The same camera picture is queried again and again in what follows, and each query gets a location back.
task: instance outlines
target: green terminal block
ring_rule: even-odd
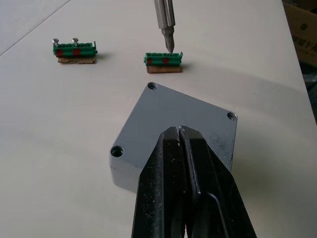
[[[59,44],[58,39],[53,39],[53,53],[57,58],[80,58],[94,57],[98,51],[96,42],[93,43],[78,43],[78,39],[73,39],[73,44]]]
[[[179,66],[182,63],[183,52],[179,53],[146,53],[146,66]]]

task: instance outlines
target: screwdriver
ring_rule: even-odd
[[[166,48],[170,53],[174,50],[174,10],[172,0],[154,0],[158,17],[158,27],[162,30],[165,38]]]

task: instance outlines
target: cork pad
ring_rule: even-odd
[[[95,63],[95,57],[85,57],[85,58],[58,58],[59,63]]]
[[[180,66],[147,66],[148,73],[181,73]]]

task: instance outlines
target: mounting hole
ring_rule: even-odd
[[[153,82],[148,83],[148,88],[151,90],[157,89],[157,87],[158,86],[156,83],[153,83]]]
[[[228,117],[230,120],[237,120],[237,118],[238,118],[238,116],[237,116],[235,113],[233,113],[233,112],[229,112],[229,113],[227,114],[227,117]]]
[[[116,145],[111,148],[110,153],[114,157],[120,157],[123,155],[124,151],[121,146]]]

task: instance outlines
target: white surface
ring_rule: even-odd
[[[317,128],[282,3],[174,8],[183,73],[146,73],[165,51],[148,0],[72,0],[0,57],[2,238],[131,236],[136,194],[108,152],[149,81],[237,113],[233,175],[259,238],[316,237]],[[95,40],[98,63],[58,64],[54,37]]]
[[[68,0],[0,0],[0,55]]]

